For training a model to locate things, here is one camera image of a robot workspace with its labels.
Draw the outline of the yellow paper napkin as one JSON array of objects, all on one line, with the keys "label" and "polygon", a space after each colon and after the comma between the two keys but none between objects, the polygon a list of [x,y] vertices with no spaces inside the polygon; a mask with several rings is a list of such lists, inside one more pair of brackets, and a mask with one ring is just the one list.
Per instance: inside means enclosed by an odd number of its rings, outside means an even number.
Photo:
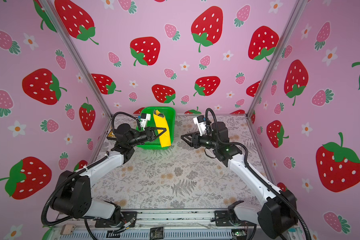
[{"label": "yellow paper napkin", "polygon": [[154,121],[158,128],[158,134],[160,144],[162,148],[169,147],[171,145],[170,128],[167,119],[163,113],[159,110],[154,111]]}]

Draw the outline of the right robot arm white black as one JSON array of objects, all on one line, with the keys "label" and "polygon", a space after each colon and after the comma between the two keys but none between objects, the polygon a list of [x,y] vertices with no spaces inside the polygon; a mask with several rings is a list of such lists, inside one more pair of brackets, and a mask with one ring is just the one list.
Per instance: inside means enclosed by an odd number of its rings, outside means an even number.
[{"label": "right robot arm white black", "polygon": [[182,140],[191,148],[212,150],[212,159],[239,176],[262,206],[251,218],[250,208],[243,201],[238,201],[229,207],[229,220],[233,224],[256,224],[271,239],[284,239],[284,232],[300,224],[306,239],[310,240],[311,233],[297,210],[295,195],[289,190],[282,191],[248,162],[247,147],[238,142],[230,142],[225,123],[217,120],[214,111],[208,108],[205,115],[199,115],[193,121],[198,131],[182,135]]}]

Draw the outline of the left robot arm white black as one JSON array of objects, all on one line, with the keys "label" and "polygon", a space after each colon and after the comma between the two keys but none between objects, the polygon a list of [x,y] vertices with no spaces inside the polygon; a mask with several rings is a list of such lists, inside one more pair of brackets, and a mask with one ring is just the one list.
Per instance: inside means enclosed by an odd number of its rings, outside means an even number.
[{"label": "left robot arm white black", "polygon": [[70,219],[104,220],[112,227],[121,224],[121,207],[93,198],[92,186],[113,169],[127,163],[135,152],[135,146],[158,140],[169,133],[169,128],[158,124],[148,127],[147,117],[133,118],[137,129],[126,123],[115,127],[118,115],[121,112],[113,114],[111,120],[112,132],[117,139],[114,147],[102,159],[74,172],[65,171],[59,176],[56,188],[42,210],[41,222],[44,226],[54,226]]}]

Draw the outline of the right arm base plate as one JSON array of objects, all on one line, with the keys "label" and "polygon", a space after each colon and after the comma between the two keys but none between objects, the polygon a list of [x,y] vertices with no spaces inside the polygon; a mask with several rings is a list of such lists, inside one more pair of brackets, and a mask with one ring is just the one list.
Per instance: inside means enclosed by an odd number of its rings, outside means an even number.
[{"label": "right arm base plate", "polygon": [[214,211],[214,217],[210,222],[215,223],[217,227],[243,227],[246,225],[245,221],[234,219],[228,210]]}]

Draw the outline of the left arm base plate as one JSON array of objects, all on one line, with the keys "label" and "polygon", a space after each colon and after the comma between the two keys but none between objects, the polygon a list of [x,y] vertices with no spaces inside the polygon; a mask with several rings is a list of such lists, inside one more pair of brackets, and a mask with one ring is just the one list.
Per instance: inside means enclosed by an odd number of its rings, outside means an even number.
[{"label": "left arm base plate", "polygon": [[134,228],[137,220],[138,212],[122,211],[111,219],[96,220],[96,228]]}]

